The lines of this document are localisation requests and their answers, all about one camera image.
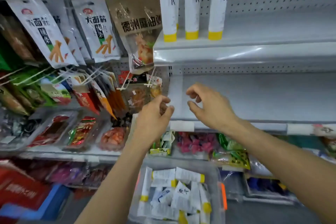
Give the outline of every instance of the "person's right hand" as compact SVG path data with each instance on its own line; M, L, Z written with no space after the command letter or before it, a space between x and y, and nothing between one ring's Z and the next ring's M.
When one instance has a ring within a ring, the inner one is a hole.
M219 92L195 83L186 94L196 99L196 103L203 102L203 109L193 101L188 101L188 106L196 118L209 128L228 134L239 123L240 119L233 112L229 100Z

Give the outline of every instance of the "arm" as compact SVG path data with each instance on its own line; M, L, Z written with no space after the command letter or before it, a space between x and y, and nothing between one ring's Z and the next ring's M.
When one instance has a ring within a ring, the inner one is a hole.
M79 215L75 224L124 224L127 222L135 184L145 155L166 131L174 107L158 96L139 113L132 140L126 144L112 170Z
M192 85L187 90L187 95L196 99L196 103L203 102L202 109L188 101L189 108L197 119L242 144L325 223L336 223L334 164L238 118L228 99L204 85Z

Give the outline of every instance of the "red logo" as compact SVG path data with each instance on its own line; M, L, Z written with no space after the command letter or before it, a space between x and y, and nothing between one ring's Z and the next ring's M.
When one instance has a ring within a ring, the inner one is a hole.
M93 13L93 11L90 8L85 8L85 9L83 9L83 13L86 14L86 15L90 15L90 14Z
M29 10L28 8L22 9L21 13L26 14L26 15L33 15L33 12L31 10Z

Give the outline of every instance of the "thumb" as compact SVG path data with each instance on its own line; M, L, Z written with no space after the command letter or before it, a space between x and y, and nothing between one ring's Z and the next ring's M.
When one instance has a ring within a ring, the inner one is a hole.
M204 110L196 105L193 101L188 101L188 106L190 110L195 114L196 118L200 120L200 118L204 114Z
M171 105L169 106L165 113L161 116L162 119L166 120L167 122L170 121L170 117L173 115L175 108Z

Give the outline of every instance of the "person's left hand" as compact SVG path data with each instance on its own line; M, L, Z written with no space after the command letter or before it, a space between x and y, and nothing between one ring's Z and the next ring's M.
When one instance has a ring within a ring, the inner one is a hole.
M174 107L167 107L170 99L159 95L146 104L136 119L136 128L132 136L132 143L148 150L166 131Z

